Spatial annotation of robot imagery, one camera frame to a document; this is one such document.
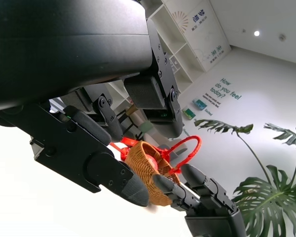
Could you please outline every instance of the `white ceiling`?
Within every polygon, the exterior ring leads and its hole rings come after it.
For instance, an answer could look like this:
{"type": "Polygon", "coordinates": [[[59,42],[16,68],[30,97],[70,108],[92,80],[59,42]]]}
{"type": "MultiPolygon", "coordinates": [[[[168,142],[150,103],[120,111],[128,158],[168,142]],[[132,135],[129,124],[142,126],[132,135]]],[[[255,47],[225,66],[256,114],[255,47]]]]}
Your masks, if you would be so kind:
{"type": "Polygon", "coordinates": [[[211,3],[229,44],[296,63],[296,0],[211,0],[211,3]],[[253,35],[257,30],[259,37],[253,35]],[[278,39],[280,34],[286,35],[286,41],[278,39]]]}

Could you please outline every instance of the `black joint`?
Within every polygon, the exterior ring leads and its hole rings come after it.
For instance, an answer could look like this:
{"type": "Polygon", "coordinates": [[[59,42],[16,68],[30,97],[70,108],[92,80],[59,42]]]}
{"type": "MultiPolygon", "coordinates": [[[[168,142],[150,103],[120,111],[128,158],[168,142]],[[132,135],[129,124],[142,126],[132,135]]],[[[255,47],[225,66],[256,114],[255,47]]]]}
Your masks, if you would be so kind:
{"type": "Polygon", "coordinates": [[[68,126],[67,126],[67,131],[68,132],[75,132],[77,129],[77,125],[73,122],[71,122],[68,126]]]}
{"type": "Polygon", "coordinates": [[[23,110],[23,105],[3,110],[3,112],[7,115],[16,115],[22,112],[22,110],[23,110]]]}
{"type": "Polygon", "coordinates": [[[105,99],[101,99],[101,100],[100,100],[100,106],[103,108],[104,105],[105,105],[105,99]]]}
{"type": "Polygon", "coordinates": [[[56,154],[56,148],[55,147],[46,147],[45,148],[45,154],[48,157],[51,157],[51,156],[55,155],[56,154]]]}

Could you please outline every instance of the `white background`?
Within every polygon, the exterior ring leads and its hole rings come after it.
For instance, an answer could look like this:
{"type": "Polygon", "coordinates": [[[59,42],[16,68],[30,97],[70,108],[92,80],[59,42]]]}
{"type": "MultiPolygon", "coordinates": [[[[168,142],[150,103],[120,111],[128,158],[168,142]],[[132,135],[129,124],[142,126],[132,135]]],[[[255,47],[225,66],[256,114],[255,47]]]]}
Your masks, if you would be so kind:
{"type": "Polygon", "coordinates": [[[191,236],[184,213],[93,194],[35,162],[29,140],[0,127],[0,237],[191,236]]]}

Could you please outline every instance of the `monstera plant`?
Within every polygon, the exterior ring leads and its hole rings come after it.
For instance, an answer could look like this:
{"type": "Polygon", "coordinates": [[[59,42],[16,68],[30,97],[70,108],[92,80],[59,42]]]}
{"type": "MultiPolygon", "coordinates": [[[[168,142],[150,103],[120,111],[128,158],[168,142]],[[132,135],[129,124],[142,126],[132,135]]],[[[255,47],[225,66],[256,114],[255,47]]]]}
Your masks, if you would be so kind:
{"type": "MultiPolygon", "coordinates": [[[[291,180],[283,170],[277,169],[273,165],[267,165],[272,179],[262,165],[257,154],[252,150],[249,144],[242,138],[240,134],[249,134],[253,129],[253,124],[245,127],[231,126],[217,120],[196,120],[195,126],[207,128],[208,131],[225,133],[232,130],[231,134],[237,135],[239,139],[249,148],[253,156],[256,158],[264,171],[266,180],[249,177],[241,182],[236,188],[234,194],[236,197],[233,201],[241,210],[247,235],[250,237],[266,237],[270,227],[273,227],[274,237],[291,237],[292,233],[286,233],[286,224],[284,216],[293,225],[294,236],[296,237],[296,167],[291,180]]],[[[266,123],[264,128],[281,132],[282,134],[274,137],[276,140],[285,140],[284,144],[296,146],[296,133],[266,123]]]]}

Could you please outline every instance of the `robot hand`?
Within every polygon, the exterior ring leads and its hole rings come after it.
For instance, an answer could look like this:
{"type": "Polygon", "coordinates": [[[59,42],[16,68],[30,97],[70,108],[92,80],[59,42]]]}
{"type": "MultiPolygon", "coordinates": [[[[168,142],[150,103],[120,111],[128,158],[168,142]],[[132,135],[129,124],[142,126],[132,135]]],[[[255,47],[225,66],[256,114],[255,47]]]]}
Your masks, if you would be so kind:
{"type": "Polygon", "coordinates": [[[162,175],[155,175],[156,186],[173,203],[171,207],[186,212],[186,223],[194,237],[246,237],[246,228],[236,204],[226,190],[190,164],[181,167],[186,186],[177,185],[162,175]]]}

